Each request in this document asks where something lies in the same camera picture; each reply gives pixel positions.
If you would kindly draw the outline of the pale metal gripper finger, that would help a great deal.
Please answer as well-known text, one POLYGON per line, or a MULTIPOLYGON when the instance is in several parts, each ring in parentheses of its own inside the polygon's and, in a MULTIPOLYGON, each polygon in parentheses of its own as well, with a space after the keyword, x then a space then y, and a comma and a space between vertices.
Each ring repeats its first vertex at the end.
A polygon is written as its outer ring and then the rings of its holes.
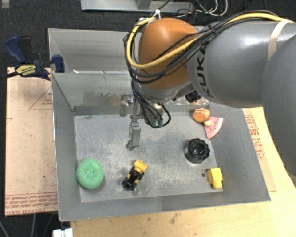
POLYGON ((120 97, 120 109, 119 113, 121 116, 126 116, 132 113, 135 100, 132 94, 123 94, 120 97))
POLYGON ((128 143, 126 144, 127 149, 133 150, 139 146, 140 133, 141 133, 141 128, 139 127, 139 124, 134 121, 130 122, 129 139, 128 139, 128 143))

